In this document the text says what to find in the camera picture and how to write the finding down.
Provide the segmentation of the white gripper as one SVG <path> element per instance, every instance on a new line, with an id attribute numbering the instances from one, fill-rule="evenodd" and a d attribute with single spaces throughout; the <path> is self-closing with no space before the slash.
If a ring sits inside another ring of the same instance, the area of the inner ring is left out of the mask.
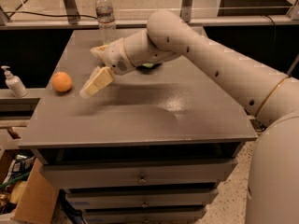
<path id="1" fill-rule="evenodd" d="M 120 38 L 109 45 L 91 48 L 91 54 L 103 60 L 105 67 L 97 66 L 85 82 L 79 94 L 87 99 L 94 96 L 114 80 L 116 75 L 125 75 L 135 70 L 130 63 L 124 47 L 124 39 Z"/>

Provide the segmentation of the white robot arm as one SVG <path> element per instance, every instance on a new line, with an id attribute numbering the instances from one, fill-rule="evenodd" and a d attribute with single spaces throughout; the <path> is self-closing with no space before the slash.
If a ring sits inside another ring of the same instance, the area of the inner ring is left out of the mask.
<path id="1" fill-rule="evenodd" d="M 145 30 L 95 47 L 95 68 L 80 94 L 95 95 L 116 75 L 184 56 L 265 125 L 254 149 L 245 224 L 299 224 L 299 80 L 197 34 L 170 11 Z"/>

